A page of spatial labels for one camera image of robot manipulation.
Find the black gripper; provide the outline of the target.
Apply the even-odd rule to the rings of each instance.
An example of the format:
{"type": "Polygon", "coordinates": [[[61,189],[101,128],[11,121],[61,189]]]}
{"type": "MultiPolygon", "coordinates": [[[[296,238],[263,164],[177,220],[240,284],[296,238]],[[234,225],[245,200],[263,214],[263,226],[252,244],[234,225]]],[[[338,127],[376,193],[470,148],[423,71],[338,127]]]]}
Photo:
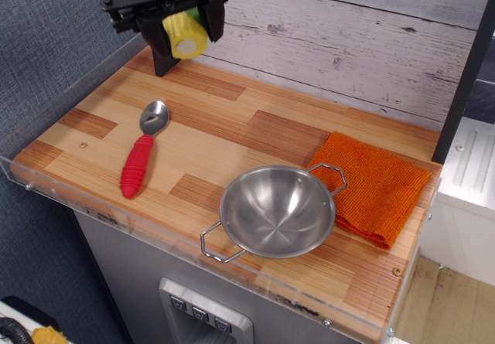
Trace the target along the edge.
{"type": "Polygon", "coordinates": [[[228,0],[101,0],[101,9],[111,17],[117,32],[140,32],[152,53],[176,60],[162,20],[170,15],[198,8],[203,27],[211,42],[224,34],[225,8],[228,0]]]}

